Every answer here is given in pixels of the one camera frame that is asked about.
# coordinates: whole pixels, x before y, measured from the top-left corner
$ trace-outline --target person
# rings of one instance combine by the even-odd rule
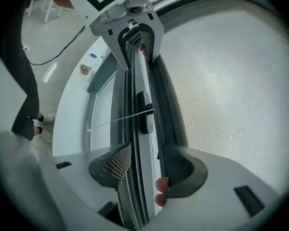
[[[42,126],[35,126],[33,119],[37,119],[40,124],[54,122],[55,114],[42,115],[39,110],[38,86],[33,74],[30,61],[23,51],[21,30],[25,9],[30,0],[24,0],[17,4],[13,16],[6,26],[3,37],[0,40],[0,57],[7,70],[12,75],[17,84],[27,94],[20,111],[14,121],[12,132],[21,135],[28,140],[40,134],[44,139],[51,142],[52,134]],[[61,7],[72,8],[69,0],[53,0]]]

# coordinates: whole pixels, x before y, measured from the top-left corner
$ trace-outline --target shoe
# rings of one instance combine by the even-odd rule
[[[40,124],[51,123],[51,122],[54,122],[54,120],[56,119],[55,114],[45,114],[43,115],[43,117],[44,117],[43,121],[38,120]]]
[[[45,128],[42,128],[42,133],[40,135],[41,135],[41,137],[44,140],[46,140],[48,142],[52,142],[53,141],[53,134],[50,133],[49,131],[47,131]]]

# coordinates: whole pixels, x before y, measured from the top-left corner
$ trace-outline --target white chair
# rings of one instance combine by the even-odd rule
[[[31,16],[33,2],[34,2],[34,0],[31,0],[31,2],[30,2],[29,9],[28,9],[28,17]],[[41,11],[44,11],[46,4],[47,4],[47,0],[44,0]],[[47,23],[51,9],[55,9],[55,8],[53,8],[53,0],[49,1],[47,12],[46,12],[45,19],[44,19],[44,23]],[[57,17],[60,17],[62,9],[63,9],[63,7],[60,7]]]

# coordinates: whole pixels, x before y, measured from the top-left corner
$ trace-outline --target metal bracket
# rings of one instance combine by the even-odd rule
[[[137,25],[130,28],[130,22]],[[126,52],[128,39],[140,31],[146,57],[153,63],[159,55],[164,34],[163,25],[148,0],[126,0],[122,5],[113,6],[97,18],[90,28],[94,35],[103,37],[116,60],[127,72],[131,70]]]

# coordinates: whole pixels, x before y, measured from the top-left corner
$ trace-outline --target black cable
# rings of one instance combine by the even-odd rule
[[[41,66],[41,65],[44,65],[44,64],[47,64],[49,62],[51,62],[52,60],[56,59],[58,56],[60,56],[62,54],[62,52],[71,44],[74,42],[75,39],[77,39],[77,37],[84,31],[85,29],[85,26],[82,27],[82,29],[75,35],[75,37],[60,51],[60,53],[58,55],[56,55],[54,58],[46,61],[46,62],[43,62],[42,64],[33,64],[33,63],[30,63],[31,65],[34,65],[34,66]]]

